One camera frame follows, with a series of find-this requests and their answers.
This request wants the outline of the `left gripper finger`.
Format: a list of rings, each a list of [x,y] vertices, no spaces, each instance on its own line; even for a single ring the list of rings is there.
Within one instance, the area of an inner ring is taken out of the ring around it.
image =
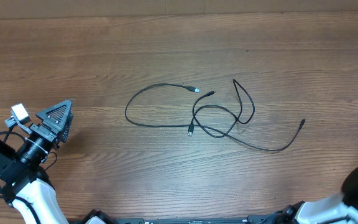
[[[73,113],[69,112],[69,114],[67,116],[67,119],[65,121],[65,124],[63,126],[63,130],[62,130],[61,135],[60,135],[60,141],[63,142],[63,143],[67,142],[68,133],[70,131],[72,121],[73,121]]]
[[[42,120],[42,123],[62,132],[67,126],[71,125],[73,114],[71,112],[72,101],[64,100],[54,106],[39,111],[36,117]]]

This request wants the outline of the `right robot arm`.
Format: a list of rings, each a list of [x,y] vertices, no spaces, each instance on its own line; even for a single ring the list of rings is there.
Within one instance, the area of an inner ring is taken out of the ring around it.
[[[289,205],[272,218],[272,223],[358,223],[358,167],[346,177],[338,193]]]

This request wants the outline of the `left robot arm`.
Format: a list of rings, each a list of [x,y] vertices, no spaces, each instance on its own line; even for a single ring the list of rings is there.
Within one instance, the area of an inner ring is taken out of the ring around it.
[[[18,210],[26,223],[67,223],[55,189],[41,166],[66,142],[73,119],[71,100],[64,100],[31,122],[22,104],[11,108],[0,133],[0,198]]]

